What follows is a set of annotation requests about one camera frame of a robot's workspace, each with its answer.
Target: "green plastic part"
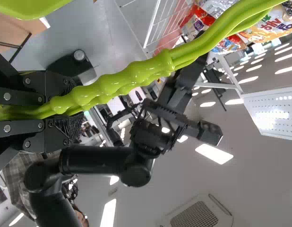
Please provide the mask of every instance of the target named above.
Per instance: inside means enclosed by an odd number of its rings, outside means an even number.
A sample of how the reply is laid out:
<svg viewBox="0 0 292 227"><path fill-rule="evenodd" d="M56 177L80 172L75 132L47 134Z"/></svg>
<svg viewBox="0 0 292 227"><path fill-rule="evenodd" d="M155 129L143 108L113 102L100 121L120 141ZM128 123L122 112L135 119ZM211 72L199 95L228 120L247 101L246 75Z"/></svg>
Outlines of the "green plastic part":
<svg viewBox="0 0 292 227"><path fill-rule="evenodd" d="M0 0L0 12L21 20L44 17L73 0Z"/></svg>
<svg viewBox="0 0 292 227"><path fill-rule="evenodd" d="M151 59L132 62L121 72L102 75L93 84L75 87L69 94L53 97L42 106L5 106L0 110L0 121L44 119L55 114L70 116L97 104L105 104L115 96L126 95L135 87L147 86L191 64L225 37L257 23L272 7L282 2L285 0L240 0L196 40L172 50L165 49Z"/></svg>

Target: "ceiling vent grille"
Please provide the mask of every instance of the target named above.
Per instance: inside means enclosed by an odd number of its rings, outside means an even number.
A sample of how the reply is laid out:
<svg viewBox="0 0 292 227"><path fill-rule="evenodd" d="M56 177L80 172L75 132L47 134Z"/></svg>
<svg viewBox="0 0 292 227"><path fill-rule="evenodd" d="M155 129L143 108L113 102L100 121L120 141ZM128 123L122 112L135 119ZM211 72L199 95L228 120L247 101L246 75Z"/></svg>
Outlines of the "ceiling vent grille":
<svg viewBox="0 0 292 227"><path fill-rule="evenodd" d="M172 227L214 227L218 222L214 213L199 201L171 219Z"/></svg>
<svg viewBox="0 0 292 227"><path fill-rule="evenodd" d="M157 227L231 227L233 216L211 194L199 194L156 222Z"/></svg>

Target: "snack package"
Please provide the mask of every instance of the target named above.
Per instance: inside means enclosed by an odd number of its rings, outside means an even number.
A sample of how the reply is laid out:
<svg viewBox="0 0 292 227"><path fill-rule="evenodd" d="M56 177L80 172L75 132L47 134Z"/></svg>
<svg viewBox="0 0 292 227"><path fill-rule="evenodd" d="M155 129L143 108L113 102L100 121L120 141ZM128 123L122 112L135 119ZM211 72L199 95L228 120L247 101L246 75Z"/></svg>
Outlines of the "snack package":
<svg viewBox="0 0 292 227"><path fill-rule="evenodd" d="M198 6L196 1L181 22L180 28L182 33L192 41L200 31L206 31L214 22L215 18ZM245 48L247 46L238 35L231 35L223 39L212 51L218 54L226 54Z"/></svg>
<svg viewBox="0 0 292 227"><path fill-rule="evenodd" d="M240 35L254 43L263 43L292 33L292 16L282 4L275 6L261 21Z"/></svg>
<svg viewBox="0 0 292 227"><path fill-rule="evenodd" d="M283 8L286 10L287 15L292 17L292 0L286 1L282 5Z"/></svg>
<svg viewBox="0 0 292 227"><path fill-rule="evenodd" d="M229 7L234 5L239 0L196 0L204 11L218 19Z"/></svg>
<svg viewBox="0 0 292 227"><path fill-rule="evenodd" d="M231 35L220 41L220 43L212 49L212 52L217 54L228 54L246 48L246 44L238 35Z"/></svg>
<svg viewBox="0 0 292 227"><path fill-rule="evenodd" d="M193 4L188 15L180 24L182 33L192 41L200 31L206 31L215 19L196 4Z"/></svg>

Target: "black metal bracket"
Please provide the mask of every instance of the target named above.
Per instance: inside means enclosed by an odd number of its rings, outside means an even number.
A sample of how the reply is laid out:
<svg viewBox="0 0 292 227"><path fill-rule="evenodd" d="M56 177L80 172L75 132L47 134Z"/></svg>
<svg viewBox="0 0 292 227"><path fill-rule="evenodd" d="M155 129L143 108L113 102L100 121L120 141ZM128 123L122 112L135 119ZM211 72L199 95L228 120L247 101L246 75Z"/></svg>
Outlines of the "black metal bracket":
<svg viewBox="0 0 292 227"><path fill-rule="evenodd" d="M0 87L0 105L42 105L44 95L41 93L12 90Z"/></svg>
<svg viewBox="0 0 292 227"><path fill-rule="evenodd" d="M43 120L1 121L0 138L41 132L44 130Z"/></svg>

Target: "bolt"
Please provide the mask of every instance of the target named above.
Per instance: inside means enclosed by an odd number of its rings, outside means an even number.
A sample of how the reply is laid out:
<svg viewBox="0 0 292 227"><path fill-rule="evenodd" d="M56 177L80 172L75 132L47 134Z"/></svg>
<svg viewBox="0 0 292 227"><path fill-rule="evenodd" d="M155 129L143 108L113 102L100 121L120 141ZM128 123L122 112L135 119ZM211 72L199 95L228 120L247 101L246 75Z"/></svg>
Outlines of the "bolt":
<svg viewBox="0 0 292 227"><path fill-rule="evenodd" d="M31 83L31 79L30 79L30 78L26 78L26 79L25 79L25 83L26 83L26 84L30 84L30 83Z"/></svg>
<svg viewBox="0 0 292 227"><path fill-rule="evenodd" d="M49 121L48 122L48 127L51 128L52 126L53 126L53 122L52 121Z"/></svg>
<svg viewBox="0 0 292 227"><path fill-rule="evenodd" d="M4 126L4 129L3 129L6 133L10 132L11 130L11 127L9 124L7 124L6 126Z"/></svg>
<svg viewBox="0 0 292 227"><path fill-rule="evenodd" d="M8 92L7 92L7 93L4 93L3 98L4 98L6 101L10 100L10 98L11 98L10 93L8 93Z"/></svg>
<svg viewBox="0 0 292 227"><path fill-rule="evenodd" d="M31 142L30 142L30 141L26 141L24 146L25 146L26 148L29 148L29 147L31 146Z"/></svg>

